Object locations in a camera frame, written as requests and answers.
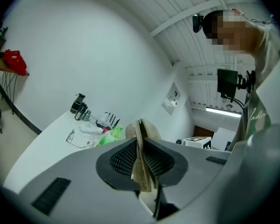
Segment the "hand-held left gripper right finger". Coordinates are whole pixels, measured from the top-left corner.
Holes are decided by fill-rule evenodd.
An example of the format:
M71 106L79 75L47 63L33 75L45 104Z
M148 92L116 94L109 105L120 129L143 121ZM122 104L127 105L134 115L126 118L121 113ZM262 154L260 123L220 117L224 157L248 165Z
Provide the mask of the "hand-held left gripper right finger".
M184 209L214 181L230 153L144 139L145 161L157 186L157 220Z

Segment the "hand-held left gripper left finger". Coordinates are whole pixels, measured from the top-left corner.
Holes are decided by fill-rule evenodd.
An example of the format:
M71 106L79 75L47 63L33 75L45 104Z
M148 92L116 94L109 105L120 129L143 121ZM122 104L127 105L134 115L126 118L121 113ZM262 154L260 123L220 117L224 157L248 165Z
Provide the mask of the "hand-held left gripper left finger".
M136 139L74 152L29 181L4 188L10 203L36 224L151 224L129 175Z

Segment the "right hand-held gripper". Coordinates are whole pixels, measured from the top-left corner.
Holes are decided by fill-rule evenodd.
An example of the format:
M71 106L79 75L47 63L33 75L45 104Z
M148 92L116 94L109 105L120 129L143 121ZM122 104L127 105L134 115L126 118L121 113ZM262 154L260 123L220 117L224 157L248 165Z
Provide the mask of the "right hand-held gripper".
M212 149L211 137L191 137L187 139L177 139L176 144L201 149Z

